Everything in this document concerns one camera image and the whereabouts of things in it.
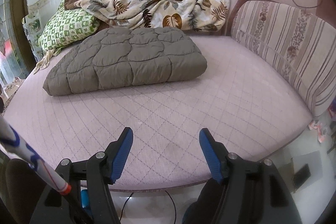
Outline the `dark mat on floor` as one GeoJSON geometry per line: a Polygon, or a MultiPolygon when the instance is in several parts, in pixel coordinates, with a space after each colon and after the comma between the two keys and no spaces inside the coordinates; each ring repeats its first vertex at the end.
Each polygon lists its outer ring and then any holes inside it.
{"type": "Polygon", "coordinates": [[[319,151],[291,158],[294,191],[300,191],[322,178],[322,161],[319,151]]]}

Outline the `green white patterned pillow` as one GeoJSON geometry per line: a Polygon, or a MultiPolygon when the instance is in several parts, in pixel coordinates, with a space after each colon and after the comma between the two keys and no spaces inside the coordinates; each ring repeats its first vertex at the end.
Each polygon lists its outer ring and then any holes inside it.
{"type": "Polygon", "coordinates": [[[56,13],[47,22],[39,37],[43,53],[57,51],[85,39],[94,34],[100,26],[100,20],[82,8],[65,10],[64,1],[61,0],[56,13]]]}

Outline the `black trouser leg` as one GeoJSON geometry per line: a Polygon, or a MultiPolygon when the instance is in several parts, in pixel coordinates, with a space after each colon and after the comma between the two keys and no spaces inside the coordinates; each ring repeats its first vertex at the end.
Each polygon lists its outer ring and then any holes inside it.
{"type": "Polygon", "coordinates": [[[182,223],[211,223],[225,190],[226,185],[218,184],[213,178],[209,179],[201,190],[198,199],[185,211],[182,223]]]}

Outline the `pink quilted mattress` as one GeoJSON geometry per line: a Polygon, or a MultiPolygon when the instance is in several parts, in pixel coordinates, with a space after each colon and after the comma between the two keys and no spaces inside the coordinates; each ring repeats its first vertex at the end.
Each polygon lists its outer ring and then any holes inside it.
{"type": "Polygon", "coordinates": [[[312,114],[269,64],[227,36],[193,41],[207,59],[197,79],[51,97],[43,89],[47,71],[41,71],[26,78],[4,117],[51,166],[88,159],[131,128],[130,155],[112,186],[127,192],[208,180],[202,128],[249,160],[302,133],[312,114]]]}

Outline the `olive quilted hooded jacket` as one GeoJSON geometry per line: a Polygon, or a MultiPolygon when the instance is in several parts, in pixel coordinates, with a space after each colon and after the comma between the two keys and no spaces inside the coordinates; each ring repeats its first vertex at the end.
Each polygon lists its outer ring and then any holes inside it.
{"type": "Polygon", "coordinates": [[[201,50],[177,28],[106,28],[66,53],[43,88],[50,96],[66,96],[188,81],[206,69],[201,50]]]}

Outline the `floral paper bag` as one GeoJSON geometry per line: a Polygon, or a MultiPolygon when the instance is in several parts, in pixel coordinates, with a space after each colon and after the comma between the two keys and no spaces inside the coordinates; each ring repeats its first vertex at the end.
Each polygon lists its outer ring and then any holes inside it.
{"type": "Polygon", "coordinates": [[[35,10],[22,18],[22,26],[35,61],[41,61],[43,50],[39,43],[39,38],[43,33],[43,27],[41,25],[39,10],[35,10]]]}

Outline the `floral tote bag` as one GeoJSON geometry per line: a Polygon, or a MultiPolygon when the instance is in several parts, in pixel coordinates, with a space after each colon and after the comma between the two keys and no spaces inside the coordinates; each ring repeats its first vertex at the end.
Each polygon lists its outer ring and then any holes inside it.
{"type": "Polygon", "coordinates": [[[7,106],[15,96],[18,89],[24,83],[25,79],[20,79],[15,77],[14,81],[10,84],[6,84],[4,87],[1,87],[1,100],[3,102],[3,111],[6,110],[7,106]]]}

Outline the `cream leaf print blanket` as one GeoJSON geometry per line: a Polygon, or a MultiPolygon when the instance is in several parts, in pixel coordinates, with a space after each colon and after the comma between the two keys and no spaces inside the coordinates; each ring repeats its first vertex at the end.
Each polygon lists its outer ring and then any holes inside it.
{"type": "Polygon", "coordinates": [[[82,9],[109,26],[173,27],[216,32],[225,22],[230,0],[64,0],[66,10],[82,9]]]}

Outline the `beige cloth under pillow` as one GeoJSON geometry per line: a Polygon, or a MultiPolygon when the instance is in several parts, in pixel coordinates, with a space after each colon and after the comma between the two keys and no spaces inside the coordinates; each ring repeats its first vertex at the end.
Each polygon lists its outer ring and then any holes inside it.
{"type": "Polygon", "coordinates": [[[36,66],[33,70],[33,74],[36,74],[36,73],[38,73],[38,71],[41,71],[43,69],[46,69],[50,64],[50,60],[52,59],[52,57],[57,56],[61,52],[61,50],[62,50],[62,47],[47,50],[45,55],[41,59],[41,61],[37,62],[36,66]]]}

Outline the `pink slippers on floor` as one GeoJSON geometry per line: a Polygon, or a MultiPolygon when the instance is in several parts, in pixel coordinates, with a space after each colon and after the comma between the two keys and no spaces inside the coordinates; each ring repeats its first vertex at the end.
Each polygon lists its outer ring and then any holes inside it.
{"type": "Polygon", "coordinates": [[[308,129],[310,131],[315,130],[317,132],[317,140],[319,143],[323,143],[329,133],[329,128],[319,120],[312,120],[308,124],[308,129]]]}

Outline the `striped floral back cushion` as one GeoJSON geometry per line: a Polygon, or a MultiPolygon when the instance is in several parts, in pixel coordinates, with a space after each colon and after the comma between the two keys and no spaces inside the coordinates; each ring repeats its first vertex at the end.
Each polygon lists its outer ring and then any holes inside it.
{"type": "Polygon", "coordinates": [[[231,36],[261,57],[320,117],[335,98],[335,28],[301,9],[248,1],[234,17],[231,36]]]}

